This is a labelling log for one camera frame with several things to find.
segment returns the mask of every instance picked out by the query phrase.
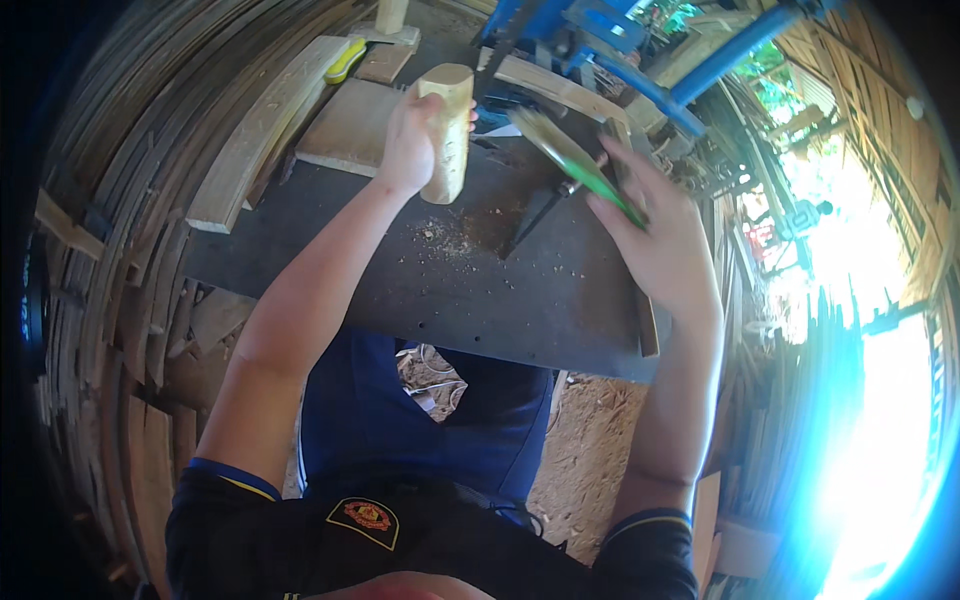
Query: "black shirt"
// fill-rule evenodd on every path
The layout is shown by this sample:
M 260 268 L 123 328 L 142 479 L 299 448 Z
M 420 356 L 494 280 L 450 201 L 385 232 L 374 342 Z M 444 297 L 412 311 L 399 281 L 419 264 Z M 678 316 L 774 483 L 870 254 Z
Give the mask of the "black shirt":
M 195 459 L 167 522 L 178 598 L 289 600 L 394 571 L 448 575 L 498 600 L 695 599 L 689 519 L 646 511 L 607 534 L 593 568 L 446 482 L 370 482 L 282 501 L 239 469 Z

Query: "workbench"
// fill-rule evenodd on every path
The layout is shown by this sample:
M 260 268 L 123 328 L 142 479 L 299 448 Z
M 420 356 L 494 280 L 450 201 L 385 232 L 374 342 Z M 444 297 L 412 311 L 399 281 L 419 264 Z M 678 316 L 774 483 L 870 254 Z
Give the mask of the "workbench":
M 397 80 L 409 84 L 440 62 L 471 64 L 475 53 L 425 37 Z M 595 124 L 583 115 L 571 111 L 564 128 L 588 152 L 600 151 Z M 507 260 L 499 257 L 530 198 L 564 175 L 525 139 L 495 144 L 470 144 L 456 202 L 417 196 L 400 211 L 346 323 L 507 361 L 651 381 L 658 361 L 640 357 L 636 286 L 584 191 L 559 203 Z M 230 235 L 195 230 L 185 274 L 259 298 L 368 181 L 298 161 Z M 670 318 L 657 306 L 655 316 L 662 351 Z

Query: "wooden wall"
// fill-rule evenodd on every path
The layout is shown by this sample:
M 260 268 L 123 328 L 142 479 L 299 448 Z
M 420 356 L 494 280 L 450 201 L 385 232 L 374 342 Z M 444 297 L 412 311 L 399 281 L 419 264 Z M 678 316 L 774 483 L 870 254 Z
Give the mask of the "wooden wall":
M 892 225 L 909 257 L 900 305 L 928 298 L 948 265 L 950 207 L 958 199 L 947 184 L 940 149 L 927 122 L 911 117 L 907 99 L 921 94 L 896 43 L 854 3 L 843 14 L 799 23 L 776 40 L 789 60 L 833 88 L 852 126 L 850 147 L 890 204 Z

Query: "hand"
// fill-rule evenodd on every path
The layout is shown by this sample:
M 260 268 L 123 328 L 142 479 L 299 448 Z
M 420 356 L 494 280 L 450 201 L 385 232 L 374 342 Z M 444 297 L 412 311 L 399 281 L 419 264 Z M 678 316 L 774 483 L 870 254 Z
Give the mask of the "hand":
M 434 156 L 427 121 L 443 107 L 444 99 L 439 94 L 427 94 L 418 99 L 416 88 L 410 88 L 390 115 L 383 161 L 374 181 L 408 200 L 430 182 Z M 475 101 L 470 103 L 470 108 L 474 107 Z M 470 111 L 469 118 L 470 121 L 477 120 L 475 110 Z M 469 130 L 473 131 L 473 128 L 470 123 Z
M 612 202 L 589 194 L 587 203 L 607 228 L 636 284 L 687 327 L 716 327 L 723 321 L 716 275 L 700 212 L 645 157 L 601 136 L 611 159 L 630 169 L 621 181 L 625 200 L 646 204 L 649 224 L 637 228 Z

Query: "blue shorts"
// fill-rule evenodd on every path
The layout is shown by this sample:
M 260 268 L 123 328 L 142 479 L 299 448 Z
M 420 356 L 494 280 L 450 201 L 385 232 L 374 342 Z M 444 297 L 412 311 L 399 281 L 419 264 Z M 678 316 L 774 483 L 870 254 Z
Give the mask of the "blue shorts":
M 437 423 L 400 385 L 403 344 L 344 326 L 310 372 L 300 416 L 308 494 L 410 475 L 454 481 L 494 504 L 525 503 L 540 467 L 552 371 L 437 348 L 468 384 Z

